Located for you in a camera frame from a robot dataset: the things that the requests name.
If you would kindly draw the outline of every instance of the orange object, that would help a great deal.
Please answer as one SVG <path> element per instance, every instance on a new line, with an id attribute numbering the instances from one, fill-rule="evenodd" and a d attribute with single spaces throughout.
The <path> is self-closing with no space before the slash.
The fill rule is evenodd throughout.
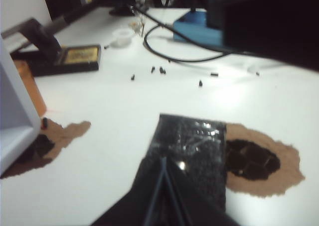
<path id="1" fill-rule="evenodd" d="M 14 60 L 14 64 L 20 74 L 27 92 L 29 93 L 38 115 L 43 116 L 43 114 L 46 112 L 46 105 L 31 74 L 28 64 L 21 60 Z"/>

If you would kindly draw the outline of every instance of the small black component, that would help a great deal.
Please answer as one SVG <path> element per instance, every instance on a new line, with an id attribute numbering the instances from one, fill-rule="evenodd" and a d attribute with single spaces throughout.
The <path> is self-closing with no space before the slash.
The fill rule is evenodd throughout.
<path id="1" fill-rule="evenodd" d="M 48 119 L 46 117 L 44 117 L 42 119 L 42 126 L 41 126 L 41 129 L 42 130 L 46 130 L 48 128 Z"/>

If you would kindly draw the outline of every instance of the black screw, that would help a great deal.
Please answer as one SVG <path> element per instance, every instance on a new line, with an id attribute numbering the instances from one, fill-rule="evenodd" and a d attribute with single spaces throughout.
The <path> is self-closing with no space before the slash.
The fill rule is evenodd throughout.
<path id="1" fill-rule="evenodd" d="M 48 119 L 46 117 L 44 117 L 42 119 L 42 127 L 41 127 L 41 129 L 42 130 L 46 130 L 47 128 L 48 128 Z"/>

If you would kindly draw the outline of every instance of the blue device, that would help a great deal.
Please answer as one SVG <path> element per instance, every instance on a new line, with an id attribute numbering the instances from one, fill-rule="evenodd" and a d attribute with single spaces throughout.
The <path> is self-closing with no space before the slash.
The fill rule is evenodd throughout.
<path id="1" fill-rule="evenodd" d="M 220 51 L 232 51 L 231 48 L 223 44 L 222 30 L 207 27 L 205 11 L 190 11 L 176 20 L 173 27 L 200 44 L 214 47 Z M 185 41 L 175 33 L 174 40 Z"/>

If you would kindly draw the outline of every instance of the white table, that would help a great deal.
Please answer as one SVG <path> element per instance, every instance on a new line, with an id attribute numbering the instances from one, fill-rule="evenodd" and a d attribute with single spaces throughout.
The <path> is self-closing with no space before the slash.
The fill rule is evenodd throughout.
<path id="1" fill-rule="evenodd" d="M 185 12 L 149 11 L 165 22 Z M 100 8 L 56 37 L 61 45 L 103 47 L 113 41 L 112 31 L 133 20 L 111 17 Z M 147 20 L 146 30 L 153 25 Z M 175 57 L 215 54 L 156 36 L 172 34 L 159 29 L 150 44 Z M 306 179 L 282 196 L 265 199 L 227 190 L 226 212 L 245 226 L 318 225 L 319 74 L 237 55 L 201 64 L 168 63 L 142 43 L 135 36 L 126 48 L 102 48 L 97 72 L 36 78 L 46 117 L 63 126 L 83 120 L 92 125 L 49 165 L 1 180 L 1 225 L 91 224 L 130 189 L 160 113 L 242 123 L 292 144 Z M 153 74 L 152 66 L 157 68 Z"/>

